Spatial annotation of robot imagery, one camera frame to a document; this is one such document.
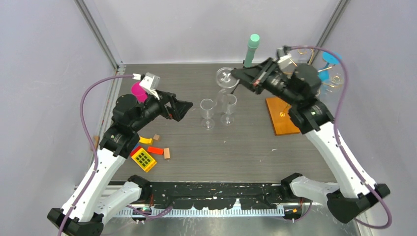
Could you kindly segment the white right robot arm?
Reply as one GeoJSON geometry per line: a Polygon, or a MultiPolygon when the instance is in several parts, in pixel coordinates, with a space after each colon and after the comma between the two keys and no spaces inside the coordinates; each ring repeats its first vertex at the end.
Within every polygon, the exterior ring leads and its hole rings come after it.
{"type": "Polygon", "coordinates": [[[294,173],[281,180],[281,197],[293,202],[307,198],[327,206],[341,223],[348,223],[390,194],[376,183],[355,160],[338,131],[335,118],[316,93],[322,82],[317,70],[306,63],[287,76],[280,62],[269,58],[255,66],[236,68],[231,76],[250,91],[267,90],[290,105],[291,122],[319,151],[336,179],[336,185],[311,180],[294,173]]]}

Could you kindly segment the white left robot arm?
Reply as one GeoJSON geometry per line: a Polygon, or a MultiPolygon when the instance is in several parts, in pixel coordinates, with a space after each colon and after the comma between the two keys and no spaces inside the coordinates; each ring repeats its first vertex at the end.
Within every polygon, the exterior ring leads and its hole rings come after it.
{"type": "Polygon", "coordinates": [[[158,116],[181,121],[192,106],[192,102],[177,100],[174,93],[164,91],[149,96],[143,103],[131,94],[120,96],[113,109],[113,123],[104,133],[87,174],[73,196],[47,215],[59,234],[99,236],[110,219],[128,204],[146,203],[151,196],[150,183],[137,175],[106,199],[101,196],[139,142],[139,130],[158,116]]]}

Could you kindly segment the pink plastic wine glass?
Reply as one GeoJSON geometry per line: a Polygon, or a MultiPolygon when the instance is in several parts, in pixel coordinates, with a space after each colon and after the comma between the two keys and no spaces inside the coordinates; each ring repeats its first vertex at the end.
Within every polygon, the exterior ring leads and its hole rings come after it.
{"type": "Polygon", "coordinates": [[[140,86],[140,82],[136,82],[130,89],[132,95],[134,95],[139,103],[144,103],[147,98],[147,92],[140,86]]]}

